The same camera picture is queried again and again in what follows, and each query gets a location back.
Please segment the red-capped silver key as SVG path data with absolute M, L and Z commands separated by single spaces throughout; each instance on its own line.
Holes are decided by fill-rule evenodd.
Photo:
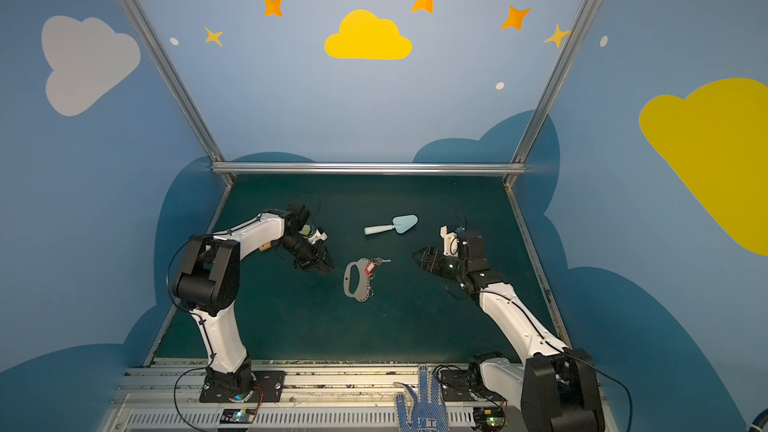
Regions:
M 389 262 L 389 259 L 382 259 L 382 258 L 371 259 L 365 266 L 364 271 L 367 275 L 371 275 L 376 267 L 382 265 L 383 263 L 388 263 L 388 262 Z

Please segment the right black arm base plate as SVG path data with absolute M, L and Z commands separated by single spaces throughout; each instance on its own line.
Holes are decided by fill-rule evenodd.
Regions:
M 501 396 L 487 389 L 475 373 L 464 369 L 441 369 L 437 372 L 445 402 L 498 402 Z

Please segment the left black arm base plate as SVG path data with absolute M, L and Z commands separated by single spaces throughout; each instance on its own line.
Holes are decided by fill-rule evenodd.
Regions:
M 201 403 L 258 404 L 280 401 L 284 371 L 246 371 L 238 374 L 208 373 L 199 396 Z

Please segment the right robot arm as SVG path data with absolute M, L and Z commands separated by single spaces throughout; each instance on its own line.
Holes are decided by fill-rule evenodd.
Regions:
M 499 327 L 521 364 L 486 357 L 472 368 L 482 386 L 517 408 L 529 431 L 604 431 L 597 372 L 589 354 L 571 349 L 525 306 L 491 268 L 483 237 L 441 229 L 443 245 L 412 254 L 419 269 L 456 282 Z

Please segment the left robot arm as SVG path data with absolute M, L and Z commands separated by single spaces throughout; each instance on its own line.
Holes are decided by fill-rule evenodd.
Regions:
M 193 235 L 183 246 L 170 294 L 194 318 L 208 354 L 201 401 L 247 402 L 257 389 L 235 316 L 243 259 L 278 247 L 292 254 L 296 268 L 315 273 L 334 268 L 327 234 L 310 216 L 300 203 L 266 209 L 222 231 Z

